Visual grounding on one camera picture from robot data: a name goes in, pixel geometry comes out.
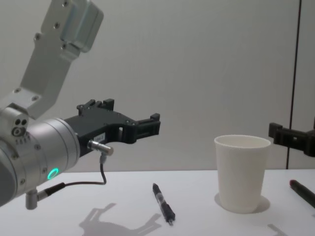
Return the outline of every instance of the marker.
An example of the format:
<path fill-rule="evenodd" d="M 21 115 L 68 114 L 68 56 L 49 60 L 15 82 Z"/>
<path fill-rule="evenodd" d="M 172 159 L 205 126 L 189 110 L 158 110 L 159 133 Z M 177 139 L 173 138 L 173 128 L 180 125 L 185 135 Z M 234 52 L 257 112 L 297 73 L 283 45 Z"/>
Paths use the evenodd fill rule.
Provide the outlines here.
<path fill-rule="evenodd" d="M 290 180 L 290 187 L 306 202 L 315 208 L 315 194 L 296 180 Z"/>
<path fill-rule="evenodd" d="M 169 204 L 166 203 L 161 190 L 159 189 L 157 184 L 153 184 L 153 192 L 157 199 L 157 203 L 159 204 L 159 207 L 161 208 L 161 211 L 163 213 L 163 216 L 169 225 L 173 225 L 173 221 L 175 220 L 175 213 L 172 211 Z"/>

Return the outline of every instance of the paper cup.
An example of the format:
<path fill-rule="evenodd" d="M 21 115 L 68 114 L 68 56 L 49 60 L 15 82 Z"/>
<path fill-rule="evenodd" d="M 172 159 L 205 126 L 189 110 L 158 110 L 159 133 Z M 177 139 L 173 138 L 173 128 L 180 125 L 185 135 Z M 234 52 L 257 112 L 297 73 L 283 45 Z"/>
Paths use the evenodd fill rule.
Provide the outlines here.
<path fill-rule="evenodd" d="M 251 213 L 259 204 L 270 141 L 246 135 L 215 138 L 219 196 L 223 208 Z"/>

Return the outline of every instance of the table surface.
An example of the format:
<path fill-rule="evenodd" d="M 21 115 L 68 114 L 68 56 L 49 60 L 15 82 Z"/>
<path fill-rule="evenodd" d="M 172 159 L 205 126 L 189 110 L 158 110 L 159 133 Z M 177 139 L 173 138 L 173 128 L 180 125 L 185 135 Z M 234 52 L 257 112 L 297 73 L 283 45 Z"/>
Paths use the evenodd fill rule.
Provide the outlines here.
<path fill-rule="evenodd" d="M 313 236 L 315 209 L 289 188 L 296 179 L 315 191 L 315 170 L 268 170 L 262 204 L 235 214 L 215 201 L 217 171 L 111 172 L 107 184 L 67 187 L 25 209 L 25 196 L 0 208 L 2 236 Z M 99 173 L 62 174 L 59 182 L 101 180 Z M 161 215 L 152 193 L 160 186 L 176 213 L 174 226 Z"/>

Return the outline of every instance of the cable connector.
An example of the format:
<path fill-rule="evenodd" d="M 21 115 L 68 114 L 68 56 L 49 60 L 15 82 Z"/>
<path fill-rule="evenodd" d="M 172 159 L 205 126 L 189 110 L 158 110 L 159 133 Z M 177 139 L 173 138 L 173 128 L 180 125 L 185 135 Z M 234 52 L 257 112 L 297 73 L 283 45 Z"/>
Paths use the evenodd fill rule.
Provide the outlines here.
<path fill-rule="evenodd" d="M 102 155 L 99 158 L 99 163 L 100 164 L 104 164 L 106 162 L 107 159 L 107 155 L 105 155 L 104 153 L 102 153 Z"/>

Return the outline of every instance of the metal connector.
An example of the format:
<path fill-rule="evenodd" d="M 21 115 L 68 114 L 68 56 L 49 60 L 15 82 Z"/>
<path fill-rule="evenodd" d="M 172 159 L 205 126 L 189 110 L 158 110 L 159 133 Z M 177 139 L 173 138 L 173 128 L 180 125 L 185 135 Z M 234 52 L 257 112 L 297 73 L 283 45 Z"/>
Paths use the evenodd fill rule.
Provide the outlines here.
<path fill-rule="evenodd" d="M 88 142 L 88 148 L 94 151 L 100 151 L 101 153 L 105 154 L 106 156 L 111 156 L 114 153 L 114 149 L 109 147 L 105 144 L 100 144 L 96 141 L 90 140 Z"/>

